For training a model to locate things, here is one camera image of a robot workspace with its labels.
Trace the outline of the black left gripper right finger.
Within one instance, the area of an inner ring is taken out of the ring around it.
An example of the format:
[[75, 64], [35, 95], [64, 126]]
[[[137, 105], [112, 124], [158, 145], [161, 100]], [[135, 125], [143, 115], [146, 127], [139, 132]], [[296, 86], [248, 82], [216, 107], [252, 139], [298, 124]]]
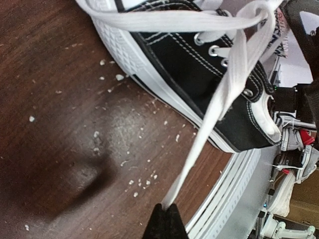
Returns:
[[172, 204], [168, 209], [168, 238], [188, 239], [185, 226], [182, 222], [178, 207]]

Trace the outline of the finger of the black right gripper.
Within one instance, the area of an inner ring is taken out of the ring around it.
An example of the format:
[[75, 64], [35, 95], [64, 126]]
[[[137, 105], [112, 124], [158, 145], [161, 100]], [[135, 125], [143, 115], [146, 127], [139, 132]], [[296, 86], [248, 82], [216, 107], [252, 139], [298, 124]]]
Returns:
[[319, 80], [319, 40], [306, 33], [300, 16], [301, 11], [319, 15], [318, 0], [289, 0], [283, 5], [283, 14], [309, 64], [314, 81]]

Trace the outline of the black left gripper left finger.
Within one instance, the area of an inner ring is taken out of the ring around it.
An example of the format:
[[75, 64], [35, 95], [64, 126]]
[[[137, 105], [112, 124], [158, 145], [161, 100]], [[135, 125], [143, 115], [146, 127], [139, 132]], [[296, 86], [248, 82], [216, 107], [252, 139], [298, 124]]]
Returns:
[[168, 213], [156, 204], [149, 218], [142, 239], [166, 239], [168, 236]]

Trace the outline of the black white canvas sneaker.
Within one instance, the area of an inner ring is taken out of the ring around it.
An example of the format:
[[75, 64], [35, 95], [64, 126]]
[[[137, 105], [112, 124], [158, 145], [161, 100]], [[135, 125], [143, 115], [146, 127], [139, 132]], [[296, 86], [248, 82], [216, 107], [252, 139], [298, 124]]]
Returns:
[[207, 141], [230, 153], [281, 143], [263, 67], [280, 4], [251, 0], [232, 15], [219, 0], [78, 1], [122, 70], [199, 129], [164, 209]]

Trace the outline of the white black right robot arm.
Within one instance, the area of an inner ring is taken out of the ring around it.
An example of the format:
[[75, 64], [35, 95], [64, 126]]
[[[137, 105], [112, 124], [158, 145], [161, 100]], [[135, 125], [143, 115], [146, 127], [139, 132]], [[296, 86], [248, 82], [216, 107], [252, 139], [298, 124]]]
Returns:
[[307, 123], [319, 123], [319, 2], [289, 0], [280, 10], [290, 28], [289, 55], [280, 60], [281, 85], [277, 111], [295, 113]]

